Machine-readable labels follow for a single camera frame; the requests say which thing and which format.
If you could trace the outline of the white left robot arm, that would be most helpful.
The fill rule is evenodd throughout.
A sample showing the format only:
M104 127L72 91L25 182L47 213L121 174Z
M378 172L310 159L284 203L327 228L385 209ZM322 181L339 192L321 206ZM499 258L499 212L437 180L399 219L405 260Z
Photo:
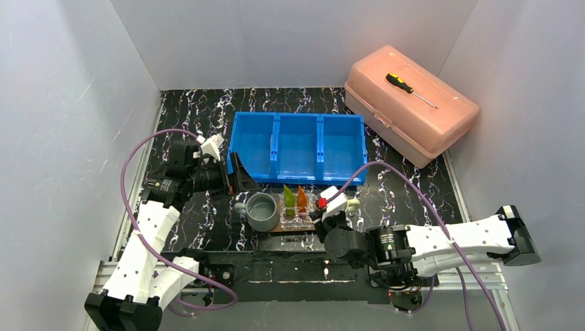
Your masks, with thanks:
M184 248L172 266L155 274L158 256L186 202L208 192L222 199L259 185L243 167L239 155L231 164L221 158L223 138L174 141L168 160L147 179L127 246L100 293L90 293L84 308L98 330L158 330L163 311L196 280L215 273L202 250Z

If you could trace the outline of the yellow-green toothpaste tube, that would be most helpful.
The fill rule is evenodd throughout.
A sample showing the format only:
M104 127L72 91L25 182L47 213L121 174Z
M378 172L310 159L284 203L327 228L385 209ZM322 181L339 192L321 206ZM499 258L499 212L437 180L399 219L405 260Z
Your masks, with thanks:
M284 210L287 215L293 216L295 214L295 203L296 198L292 190L284 185Z

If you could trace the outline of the clear plastic toothbrush holder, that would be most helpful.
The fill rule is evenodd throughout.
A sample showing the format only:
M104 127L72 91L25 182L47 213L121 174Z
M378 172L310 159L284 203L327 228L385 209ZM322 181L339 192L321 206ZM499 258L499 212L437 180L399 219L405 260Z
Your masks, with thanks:
M295 203L295 214L293 216L289 216L285 213L284 210L284 194L280 193L277 195L277 202L278 202L278 206L279 206L279 223L282 224L303 224L303 223L312 223L312 220L310 219L310 217L307 215L306 217L300 217L298 215L298 210L297 210L297 194L294 193L295 198L296 198L296 203ZM312 212L315 210L315 206L314 203L312 202L312 200L315 198L315 196L311 193L306 193L307 196L307 200L308 200L308 204L307 204L307 212Z

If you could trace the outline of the blue three-compartment bin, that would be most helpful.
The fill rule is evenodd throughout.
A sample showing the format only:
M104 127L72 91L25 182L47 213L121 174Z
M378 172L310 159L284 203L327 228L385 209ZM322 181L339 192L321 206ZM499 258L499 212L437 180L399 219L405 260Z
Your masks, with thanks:
M228 147L258 183L363 185L368 161L361 115L236 112Z

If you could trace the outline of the grey-blue ceramic mug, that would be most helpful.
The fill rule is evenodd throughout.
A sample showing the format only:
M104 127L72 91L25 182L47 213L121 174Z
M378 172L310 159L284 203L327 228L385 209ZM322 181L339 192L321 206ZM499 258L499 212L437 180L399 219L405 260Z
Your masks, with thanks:
M252 195L245 203L236 203L234 211L246 217L253 230L269 232L279 223L276 201L266 193Z

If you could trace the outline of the light green ceramic mug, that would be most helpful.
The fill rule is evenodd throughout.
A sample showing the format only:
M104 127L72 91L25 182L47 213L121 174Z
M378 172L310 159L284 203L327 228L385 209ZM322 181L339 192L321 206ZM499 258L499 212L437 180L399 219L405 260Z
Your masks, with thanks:
M346 212L355 213L360 208L359 199L349 199L346 203Z

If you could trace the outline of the orange toothpaste tube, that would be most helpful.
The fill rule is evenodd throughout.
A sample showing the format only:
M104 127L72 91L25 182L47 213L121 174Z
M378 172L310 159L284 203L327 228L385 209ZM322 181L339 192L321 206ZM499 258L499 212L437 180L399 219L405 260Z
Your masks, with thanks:
M307 204L308 200L306 193L304 192L302 186L299 185L297 191L297 210L300 217L306 217L308 215Z

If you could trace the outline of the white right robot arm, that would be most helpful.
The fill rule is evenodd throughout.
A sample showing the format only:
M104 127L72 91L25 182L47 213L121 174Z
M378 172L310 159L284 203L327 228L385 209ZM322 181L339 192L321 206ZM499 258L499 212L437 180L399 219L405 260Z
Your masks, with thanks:
M515 205L503 205L493 216L468 223L385 225L364 232L347 224L344 211L319 209L309 216L330 256L354 269L383 270L399 281L474 263L524 266L542 260Z

